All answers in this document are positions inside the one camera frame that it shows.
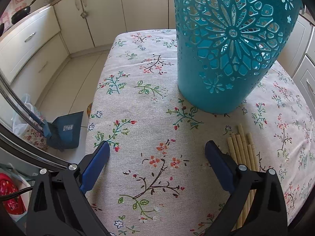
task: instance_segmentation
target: floral tablecloth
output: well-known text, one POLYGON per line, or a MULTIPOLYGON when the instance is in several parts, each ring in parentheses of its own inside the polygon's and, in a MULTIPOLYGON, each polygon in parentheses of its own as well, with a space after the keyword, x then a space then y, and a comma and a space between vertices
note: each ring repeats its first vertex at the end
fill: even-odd
POLYGON ((203 112, 178 90, 176 47, 175 30, 121 34, 113 44, 86 139, 87 154, 111 145, 87 193, 97 216, 116 236, 202 235, 229 197, 205 143, 229 152, 226 138, 242 123, 260 171, 278 173, 289 223, 315 182, 314 120, 298 88, 276 62, 234 112, 203 112))

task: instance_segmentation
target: bundle of sticks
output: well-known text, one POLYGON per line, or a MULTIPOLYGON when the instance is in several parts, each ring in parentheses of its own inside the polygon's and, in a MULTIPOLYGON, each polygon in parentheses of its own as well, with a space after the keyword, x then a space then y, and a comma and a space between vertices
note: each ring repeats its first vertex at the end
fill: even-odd
MULTIPOLYGON (((243 127, 241 124, 238 126, 239 134, 231 134, 227 138, 227 143, 229 145, 230 154, 232 159, 239 165, 244 164, 252 171, 259 171, 259 166, 256 157, 256 148, 251 133, 247 134, 248 143, 244 135, 243 127)), ((243 226, 246 217, 249 213, 249 209, 253 203, 255 195, 255 190, 249 192, 248 198, 245 202, 244 208, 237 220, 235 228, 240 228, 243 226)))

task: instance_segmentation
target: white sticker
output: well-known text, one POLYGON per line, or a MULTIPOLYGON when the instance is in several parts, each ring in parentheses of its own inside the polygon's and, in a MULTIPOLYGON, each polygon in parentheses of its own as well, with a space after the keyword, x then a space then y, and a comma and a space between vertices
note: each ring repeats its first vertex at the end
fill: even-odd
POLYGON ((71 125, 64 125, 64 127, 63 127, 63 131, 72 130, 72 129, 73 129, 73 124, 71 124, 71 125))

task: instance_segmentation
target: silver screw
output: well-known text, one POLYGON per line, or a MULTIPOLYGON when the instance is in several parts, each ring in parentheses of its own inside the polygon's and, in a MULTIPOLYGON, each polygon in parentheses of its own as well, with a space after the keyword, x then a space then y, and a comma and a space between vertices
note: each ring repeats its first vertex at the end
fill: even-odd
POLYGON ((274 175, 276 173, 276 171, 274 169, 269 169, 268 171, 269 171, 269 174, 272 174, 272 175, 274 175))
POLYGON ((69 170, 76 170, 78 168, 78 166, 76 164, 71 164, 69 166, 69 170))
POLYGON ((246 171, 247 170, 247 167, 245 165, 243 165, 243 164, 239 165, 238 168, 241 171, 246 171))
POLYGON ((46 169, 41 169, 41 170, 40 170, 40 174, 42 174, 42 175, 43 175, 43 174, 46 174, 46 172, 47 172, 46 169))

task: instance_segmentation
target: table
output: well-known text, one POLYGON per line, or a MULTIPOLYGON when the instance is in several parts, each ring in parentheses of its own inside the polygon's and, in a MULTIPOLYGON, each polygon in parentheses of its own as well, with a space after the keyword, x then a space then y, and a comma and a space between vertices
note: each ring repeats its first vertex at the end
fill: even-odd
POLYGON ((260 171, 274 168, 288 223, 314 185, 314 120, 300 91, 276 62, 230 114, 188 103, 177 87, 175 30, 119 35, 95 93, 87 154, 102 140, 111 154, 87 198, 111 235, 202 235, 229 194, 205 155, 209 140, 242 123, 251 132, 260 171))

